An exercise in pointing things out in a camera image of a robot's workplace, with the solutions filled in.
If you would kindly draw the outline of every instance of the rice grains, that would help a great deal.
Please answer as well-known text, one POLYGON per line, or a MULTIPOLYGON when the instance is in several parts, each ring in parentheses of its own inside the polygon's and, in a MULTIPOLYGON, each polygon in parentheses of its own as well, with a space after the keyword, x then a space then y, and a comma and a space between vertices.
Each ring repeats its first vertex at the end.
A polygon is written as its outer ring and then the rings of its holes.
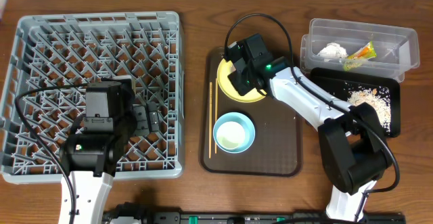
POLYGON ((370 106, 374 108, 374 110, 378 114, 381 126, 386 130, 386 132, 389 133, 391 123, 389 90, 388 88, 380 89, 380 93, 386 92, 388 92, 388 95, 386 95, 385 97, 381 97, 379 95, 376 95, 378 93, 377 89, 350 91, 349 93, 351 94, 351 97, 348 99, 348 102, 354 106, 358 106, 359 104, 367 102, 370 106))

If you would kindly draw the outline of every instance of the black tray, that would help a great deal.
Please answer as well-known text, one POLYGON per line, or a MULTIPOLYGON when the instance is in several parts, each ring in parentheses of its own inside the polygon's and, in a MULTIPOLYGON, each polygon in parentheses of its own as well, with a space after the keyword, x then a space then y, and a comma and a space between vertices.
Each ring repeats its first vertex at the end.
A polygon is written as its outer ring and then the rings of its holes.
POLYGON ((384 129, 385 136, 397 137, 400 135, 400 85, 394 79, 326 68, 314 68, 310 73, 310 80, 328 93, 344 101, 350 98, 349 92, 358 86, 377 90, 384 87, 388 88, 388 93, 378 94, 381 97, 389 96, 390 98, 390 131, 386 132, 384 129))
POLYGON ((266 97, 254 103, 240 103, 229 99, 218 87, 218 117, 228 112, 241 112, 248 116, 256 128, 251 147, 239 154, 230 154, 217 148, 211 137, 209 158, 209 84, 212 82, 212 129, 215 124, 215 80, 223 49, 215 49, 207 59, 205 84, 204 135, 200 149, 202 166, 212 173, 269 175, 291 177, 302 166, 302 118, 290 107, 266 97))

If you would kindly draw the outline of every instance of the yellow plate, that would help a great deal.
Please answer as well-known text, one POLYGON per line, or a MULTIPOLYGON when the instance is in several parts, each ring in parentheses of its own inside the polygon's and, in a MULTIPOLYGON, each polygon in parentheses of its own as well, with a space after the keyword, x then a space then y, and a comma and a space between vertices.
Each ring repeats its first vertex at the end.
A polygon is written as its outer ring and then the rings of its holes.
POLYGON ((253 89, 246 95, 241 96, 236 91, 235 87, 233 87, 229 78, 227 77, 234 70, 235 67, 233 66, 233 63, 231 63, 231 61, 226 62, 224 59, 222 59, 218 65, 218 70, 216 72, 216 78, 218 80, 219 87, 227 97, 229 97, 230 99, 234 99, 237 102, 244 103, 257 102, 265 98, 263 95, 257 92, 257 89, 253 89))

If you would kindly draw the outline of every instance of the plastic container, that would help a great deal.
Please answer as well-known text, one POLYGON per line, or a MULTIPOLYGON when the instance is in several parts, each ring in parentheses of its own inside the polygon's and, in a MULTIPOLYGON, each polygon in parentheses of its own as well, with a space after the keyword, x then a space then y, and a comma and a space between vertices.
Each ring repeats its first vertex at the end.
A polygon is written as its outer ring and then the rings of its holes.
POLYGON ((316 18, 311 20, 309 34, 302 37, 301 69, 303 72, 316 67, 343 71, 343 64, 353 60, 329 59, 317 54, 328 43, 335 42, 351 55, 370 41, 373 41, 377 57, 357 60, 362 66, 351 69, 351 72, 402 82, 406 71, 419 66, 418 36, 412 28, 316 18))
MULTIPOLYGON (((18 22, 0 103, 0 172, 10 183, 56 183, 62 177, 16 114, 17 94, 42 86, 136 78, 135 105, 158 105, 160 131, 131 138, 115 180, 178 177, 183 172, 183 31, 175 12, 25 16, 18 22)), ((76 89, 45 91, 21 107, 58 155, 73 119, 85 113, 76 89)))

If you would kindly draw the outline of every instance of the brown tray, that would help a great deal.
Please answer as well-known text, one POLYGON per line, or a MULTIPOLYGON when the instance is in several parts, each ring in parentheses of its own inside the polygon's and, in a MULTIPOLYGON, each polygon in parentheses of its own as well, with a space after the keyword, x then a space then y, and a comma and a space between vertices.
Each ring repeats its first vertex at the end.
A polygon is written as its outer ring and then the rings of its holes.
POLYGON ((206 118, 203 123, 204 138, 200 150, 202 166, 211 173, 281 177, 296 175, 302 167, 301 117, 284 103, 270 97, 254 103, 241 103, 228 98, 219 86, 216 92, 217 68, 222 57, 223 48, 218 48, 209 54, 206 61, 207 99, 204 100, 206 118), (213 125, 216 121, 215 104, 217 104, 217 117, 228 112, 240 112, 254 123, 256 138, 245 152, 230 154, 216 145, 212 137, 213 125))

